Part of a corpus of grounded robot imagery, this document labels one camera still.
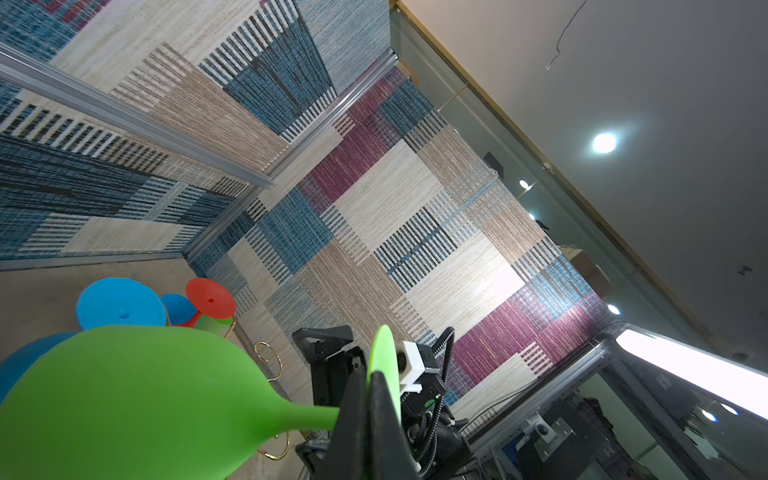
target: black electronic device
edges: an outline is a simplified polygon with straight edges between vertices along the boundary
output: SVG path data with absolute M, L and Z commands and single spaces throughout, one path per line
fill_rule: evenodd
M 402 421 L 393 431 L 389 414 L 381 413 L 389 409 L 386 404 L 392 401 L 380 398 L 381 392 L 376 393 L 373 382 L 369 404 L 365 403 L 364 382 L 360 385 L 366 373 L 363 352 L 359 347 L 344 350 L 353 341 L 352 329 L 339 326 L 294 332 L 293 340 L 310 364 L 315 405 L 340 407 L 330 440 L 310 439 L 296 447 L 309 473 L 322 480 L 362 478 L 361 472 L 369 469 L 374 478 L 413 475 L 441 480 L 466 465 L 472 454 L 456 428 L 461 421 L 457 422 L 444 406 L 453 338 L 453 328 L 449 327 L 432 346 L 410 343 L 409 352 L 419 368 L 409 371 L 415 372 L 411 377 L 417 385 L 401 395 Z M 443 349 L 441 364 L 437 355 Z M 398 352 L 401 375 L 406 363 L 406 356 Z M 401 441 L 404 450 L 397 446 L 385 452 L 392 449 L 391 445 L 401 445 Z

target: hanging wire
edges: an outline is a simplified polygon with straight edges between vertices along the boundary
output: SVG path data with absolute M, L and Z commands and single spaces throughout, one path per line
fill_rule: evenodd
M 586 4 L 587 4 L 587 0 L 584 0 L 581 3 L 581 6 L 576 9 L 576 13 L 574 13 L 574 16 L 571 17 L 571 20 L 568 20 L 568 25 L 566 25 L 565 28 L 563 28 L 563 31 L 560 34 L 560 38 L 558 38 L 558 43 L 554 47 L 558 51 L 558 54 L 555 55 L 554 58 L 552 58 L 552 61 L 549 62 L 549 65 L 547 65 L 547 70 L 552 68 L 552 64 L 554 63 L 554 61 L 557 59 L 557 57 L 560 56 L 560 40 L 563 39 L 563 35 L 565 35 L 565 31 L 568 30 L 568 27 L 571 26 L 571 22 L 574 21 L 574 18 L 576 18 L 576 15 L 578 15 L 579 10 L 581 10 L 584 7 L 584 5 L 586 5 Z

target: light panel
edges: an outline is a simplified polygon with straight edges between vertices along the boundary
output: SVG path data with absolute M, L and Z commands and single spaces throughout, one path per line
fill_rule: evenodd
M 662 336 L 634 330 L 616 342 L 633 355 L 768 419 L 768 376 Z

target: recessed light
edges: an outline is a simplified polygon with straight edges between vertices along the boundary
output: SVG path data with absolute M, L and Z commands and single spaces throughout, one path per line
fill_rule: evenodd
M 592 148 L 599 154 L 607 154 L 616 148 L 616 137 L 613 134 L 599 134 L 592 141 Z
M 721 403 L 720 406 L 722 406 L 725 410 L 733 413 L 736 416 L 739 416 L 739 413 L 736 411 L 736 409 L 732 406 L 728 406 L 725 403 Z
M 707 417 L 707 420 L 709 420 L 710 422 L 717 423 L 717 417 L 709 413 L 707 410 L 701 409 L 701 415 L 704 415 L 705 417 Z

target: metal rail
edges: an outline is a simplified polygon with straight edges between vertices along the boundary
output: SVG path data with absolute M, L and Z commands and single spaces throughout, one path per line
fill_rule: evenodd
M 95 265 L 97 263 L 142 262 L 145 260 L 169 260 L 183 258 L 181 253 L 127 253 L 125 255 L 87 255 L 82 257 L 24 258 L 0 260 L 0 272 L 9 270 L 30 270 L 54 266 Z
M 273 185 L 268 176 L 245 168 L 191 138 L 163 126 L 135 108 L 2 42 L 0 78 L 251 184 L 267 188 Z
M 512 413 L 503 418 L 490 430 L 471 443 L 472 451 L 480 462 L 493 456 L 493 448 L 512 440 L 518 434 L 518 427 L 537 411 L 544 411 L 556 399 L 567 395 L 595 371 L 602 368 L 611 355 L 607 341 L 600 342 L 580 359 L 560 372 L 557 377 L 545 383 L 533 395 L 521 403 Z

